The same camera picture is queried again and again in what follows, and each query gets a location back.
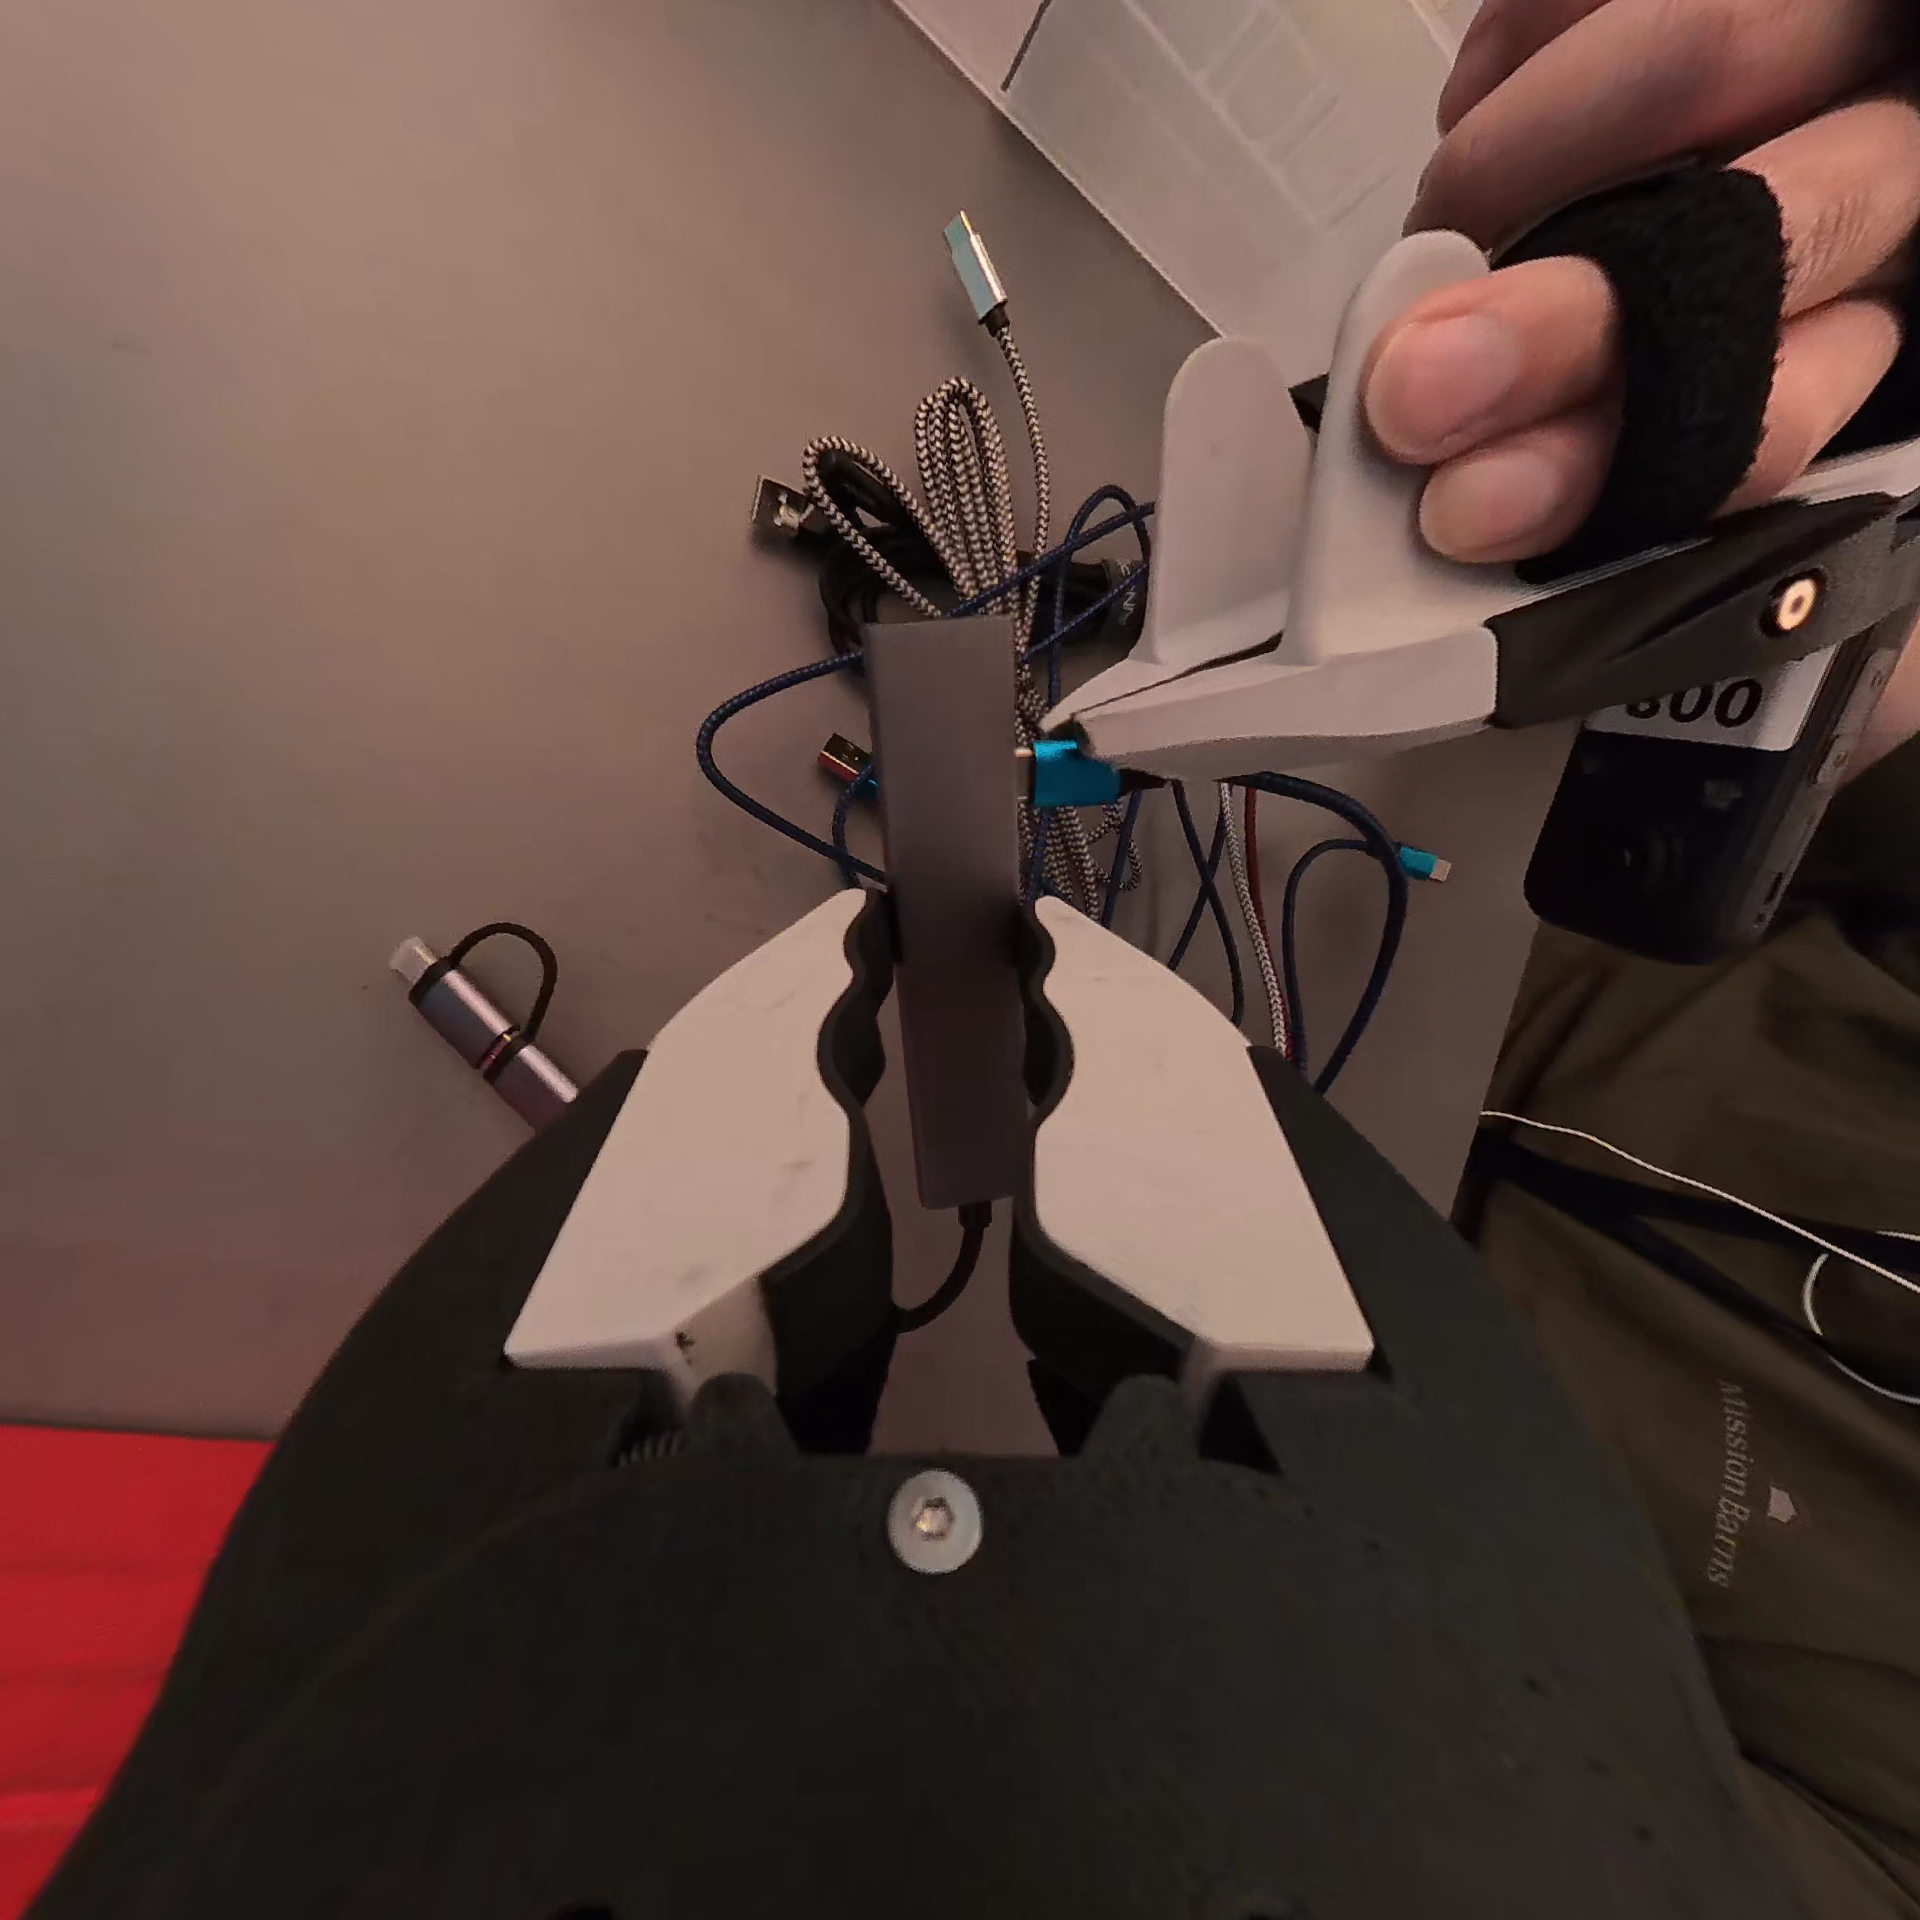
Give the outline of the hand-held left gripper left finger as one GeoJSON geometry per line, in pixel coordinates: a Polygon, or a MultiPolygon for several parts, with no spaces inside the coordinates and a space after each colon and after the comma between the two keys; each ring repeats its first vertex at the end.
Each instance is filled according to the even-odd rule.
{"type": "Polygon", "coordinates": [[[867,1093],[887,909],[836,890],[687,999],[510,1322],[515,1373],[860,1373],[896,1342],[867,1093]]]}

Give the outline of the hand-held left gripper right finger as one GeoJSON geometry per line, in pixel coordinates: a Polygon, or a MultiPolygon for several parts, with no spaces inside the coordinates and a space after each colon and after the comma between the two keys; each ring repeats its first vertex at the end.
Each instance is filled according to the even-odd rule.
{"type": "Polygon", "coordinates": [[[1101,923],[1031,909],[1011,1316],[1041,1373],[1368,1373],[1381,1335],[1243,1033],[1101,923]]]}

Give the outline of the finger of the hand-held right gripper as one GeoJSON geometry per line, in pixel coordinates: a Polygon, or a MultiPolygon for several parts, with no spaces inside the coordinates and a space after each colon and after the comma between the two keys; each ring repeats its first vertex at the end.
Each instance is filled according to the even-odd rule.
{"type": "Polygon", "coordinates": [[[1484,730],[1497,684],[1161,684],[1050,710],[1096,760],[1136,774],[1288,774],[1484,730]]]}
{"type": "Polygon", "coordinates": [[[1286,651],[1209,661],[1108,702],[1108,721],[1484,721],[1497,710],[1491,630],[1387,642],[1329,661],[1286,651]]]}

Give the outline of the blue cable large blue plug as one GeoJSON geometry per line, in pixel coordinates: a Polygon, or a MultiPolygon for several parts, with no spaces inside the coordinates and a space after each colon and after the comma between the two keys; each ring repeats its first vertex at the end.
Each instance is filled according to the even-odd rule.
{"type": "Polygon", "coordinates": [[[1014,802],[1022,810],[1108,810],[1108,802],[1128,802],[1147,787],[1161,787],[1161,774],[1116,770],[1116,760],[1089,754],[1074,738],[1014,742],[1014,802]]]}

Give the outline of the grey usb hub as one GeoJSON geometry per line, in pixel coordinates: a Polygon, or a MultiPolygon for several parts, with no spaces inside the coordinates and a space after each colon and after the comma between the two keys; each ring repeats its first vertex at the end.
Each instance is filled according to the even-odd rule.
{"type": "Polygon", "coordinates": [[[860,684],[918,1199],[994,1205],[1031,1152],[1014,642],[1003,617],[876,625],[860,684]]]}

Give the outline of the grey usb adapter black loop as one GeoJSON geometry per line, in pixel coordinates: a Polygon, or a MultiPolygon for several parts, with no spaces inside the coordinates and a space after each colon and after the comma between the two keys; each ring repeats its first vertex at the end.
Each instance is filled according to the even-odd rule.
{"type": "Polygon", "coordinates": [[[419,936],[396,944],[388,971],[405,981],[413,1018],[527,1122],[555,1122],[580,1093],[541,1048],[541,1023],[565,981],[550,936],[527,923],[480,923],[456,951],[427,951],[419,936]],[[471,954],[480,944],[524,944],[541,965],[527,1018],[510,1018],[478,977],[471,954]]]}

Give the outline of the person's right hand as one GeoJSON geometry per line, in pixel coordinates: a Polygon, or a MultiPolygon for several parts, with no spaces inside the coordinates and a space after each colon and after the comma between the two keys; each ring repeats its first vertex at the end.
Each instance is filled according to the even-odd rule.
{"type": "MultiPolygon", "coordinates": [[[[1497,0],[1480,6],[1403,235],[1484,252],[1543,214],[1722,161],[1779,202],[1785,287],[1760,449],[1723,517],[1800,482],[1896,373],[1911,292],[1911,6],[1896,0],[1497,0]]],[[[1413,303],[1370,350],[1368,424],[1427,467],[1420,527],[1449,560],[1533,560],[1621,449],[1621,292],[1577,252],[1413,303]]]]}

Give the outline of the clear plastic bin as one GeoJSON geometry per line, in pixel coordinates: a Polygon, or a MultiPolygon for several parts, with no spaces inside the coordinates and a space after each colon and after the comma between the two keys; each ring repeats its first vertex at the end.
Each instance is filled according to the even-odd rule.
{"type": "Polygon", "coordinates": [[[1480,0],[906,0],[1003,121],[1215,326],[1288,381],[1441,149],[1480,0]]]}

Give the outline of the red container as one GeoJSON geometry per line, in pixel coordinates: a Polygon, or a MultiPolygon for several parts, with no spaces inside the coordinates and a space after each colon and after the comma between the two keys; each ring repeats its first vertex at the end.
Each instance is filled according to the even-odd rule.
{"type": "Polygon", "coordinates": [[[0,1425],[0,1915],[119,1775],[273,1446],[0,1425]]]}

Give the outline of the olive green jacket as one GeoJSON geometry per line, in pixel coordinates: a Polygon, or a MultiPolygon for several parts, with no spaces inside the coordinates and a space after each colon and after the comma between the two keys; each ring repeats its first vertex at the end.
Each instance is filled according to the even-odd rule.
{"type": "Polygon", "coordinates": [[[1807,1915],[1920,1910],[1920,742],[1722,965],[1543,931],[1460,1194],[1635,1476],[1807,1915]]]}

